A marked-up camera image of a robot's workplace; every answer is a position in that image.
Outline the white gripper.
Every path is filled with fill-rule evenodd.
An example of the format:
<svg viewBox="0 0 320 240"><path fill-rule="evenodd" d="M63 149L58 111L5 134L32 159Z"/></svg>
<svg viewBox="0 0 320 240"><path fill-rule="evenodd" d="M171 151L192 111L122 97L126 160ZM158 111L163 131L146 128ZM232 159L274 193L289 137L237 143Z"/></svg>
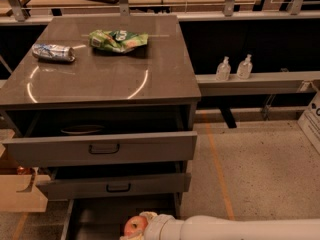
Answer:
<svg viewBox="0 0 320 240"><path fill-rule="evenodd" d="M151 211L143 211L140 216L145 217L147 220L151 220L146 227L143 235L136 236L121 236L119 240L161 240L161 232L164 226L169 221L174 221L175 218L171 215L160 214Z"/></svg>

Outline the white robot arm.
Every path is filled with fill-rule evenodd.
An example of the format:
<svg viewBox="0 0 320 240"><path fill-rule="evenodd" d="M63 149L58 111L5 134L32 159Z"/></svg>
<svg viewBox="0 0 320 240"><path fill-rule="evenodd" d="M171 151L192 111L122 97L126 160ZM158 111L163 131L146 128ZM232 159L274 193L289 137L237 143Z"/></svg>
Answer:
<svg viewBox="0 0 320 240"><path fill-rule="evenodd" d="M320 220L232 221L204 215L178 220L141 212L126 222L119 240L320 240Z"/></svg>

